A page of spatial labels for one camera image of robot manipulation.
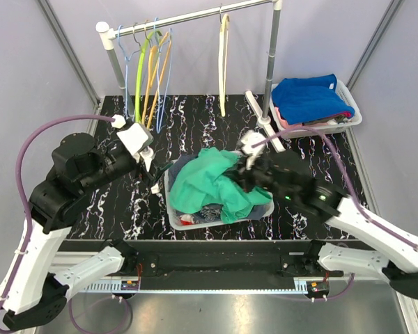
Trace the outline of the green t-shirt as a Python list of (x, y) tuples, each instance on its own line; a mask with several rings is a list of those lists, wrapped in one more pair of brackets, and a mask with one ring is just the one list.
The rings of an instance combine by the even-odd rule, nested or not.
[(183, 214), (196, 214), (206, 205), (219, 205), (223, 223), (247, 218), (254, 209), (272, 202), (265, 190), (244, 191), (224, 173), (240, 161), (238, 152), (204, 148), (179, 168), (169, 191), (171, 207)]

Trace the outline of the red tank top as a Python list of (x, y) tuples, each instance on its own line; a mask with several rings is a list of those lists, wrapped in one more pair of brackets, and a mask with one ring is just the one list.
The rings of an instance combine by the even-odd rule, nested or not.
[(194, 219), (192, 215), (189, 214), (184, 214), (182, 216), (180, 216), (180, 224), (182, 226), (189, 226), (189, 225), (194, 225)]

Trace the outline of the dark navy tank top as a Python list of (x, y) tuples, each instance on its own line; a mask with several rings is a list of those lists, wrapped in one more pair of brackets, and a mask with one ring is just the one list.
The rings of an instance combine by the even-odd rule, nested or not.
[[(245, 217), (247, 220), (260, 219), (266, 213), (267, 207), (265, 205), (253, 206), (250, 213)], [(218, 204), (206, 205), (200, 209), (199, 212), (192, 214), (192, 220), (197, 223), (212, 223), (214, 221), (221, 221), (222, 206)]]

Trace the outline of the lime green hanger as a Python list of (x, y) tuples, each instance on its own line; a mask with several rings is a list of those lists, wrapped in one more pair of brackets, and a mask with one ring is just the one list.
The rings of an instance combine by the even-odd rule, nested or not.
[(153, 32), (149, 33), (144, 42), (141, 44), (139, 49), (139, 60), (137, 65), (137, 76), (135, 81), (135, 92), (134, 92), (134, 120), (136, 122), (141, 121), (141, 107), (140, 107), (140, 97), (141, 97), (141, 85), (143, 79), (143, 68), (144, 68), (144, 60), (146, 56), (146, 51), (150, 42), (153, 38), (159, 38), (162, 36), (162, 32), (160, 30), (154, 30)]

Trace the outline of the cream curved wooden hanger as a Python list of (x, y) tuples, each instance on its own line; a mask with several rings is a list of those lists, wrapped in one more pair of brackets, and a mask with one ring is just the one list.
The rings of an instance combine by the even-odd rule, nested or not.
[(229, 14), (220, 14), (219, 50), (218, 50), (218, 88), (221, 117), (226, 115), (226, 73), (229, 43)]

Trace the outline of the light blue wire hanger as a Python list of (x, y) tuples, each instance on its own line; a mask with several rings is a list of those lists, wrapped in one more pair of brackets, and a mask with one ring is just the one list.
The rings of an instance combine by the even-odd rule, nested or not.
[(140, 48), (138, 48), (138, 49), (135, 49), (132, 52), (126, 52), (124, 46), (121, 43), (121, 37), (122, 37), (121, 29), (122, 28), (123, 28), (122, 25), (118, 26), (117, 33), (116, 33), (116, 40), (117, 40), (117, 43), (118, 43), (118, 46), (119, 46), (120, 50), (123, 53), (123, 59), (124, 59), (124, 64), (125, 64), (125, 72), (124, 72), (125, 117), (126, 118), (133, 118), (133, 116), (134, 116), (134, 105), (133, 105), (133, 102), (132, 102), (132, 98), (130, 96), (129, 86), (128, 86), (130, 62), (132, 61), (133, 56), (138, 54), (141, 50), (140, 50)]

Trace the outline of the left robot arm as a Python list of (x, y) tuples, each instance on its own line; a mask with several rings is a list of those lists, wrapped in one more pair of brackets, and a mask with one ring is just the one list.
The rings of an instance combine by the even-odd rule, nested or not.
[(171, 166), (144, 154), (134, 158), (126, 141), (117, 140), (102, 152), (86, 133), (66, 136), (52, 159), (46, 179), (26, 200), (24, 234), (0, 284), (0, 311), (5, 312), (0, 333), (48, 324), (85, 287), (111, 274), (136, 271), (138, 252), (121, 239), (70, 269), (52, 273), (49, 268), (95, 190), (129, 173), (152, 187)]

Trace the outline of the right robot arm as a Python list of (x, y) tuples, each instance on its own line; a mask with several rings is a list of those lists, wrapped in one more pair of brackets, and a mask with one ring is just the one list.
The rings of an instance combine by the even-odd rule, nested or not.
[(372, 277), (418, 300), (418, 236), (369, 211), (350, 192), (313, 177), (308, 165), (294, 152), (257, 159), (243, 156), (231, 177), (245, 191), (269, 191), (303, 214), (370, 246), (370, 250), (360, 250), (314, 241), (302, 258), (307, 274), (341, 271)]

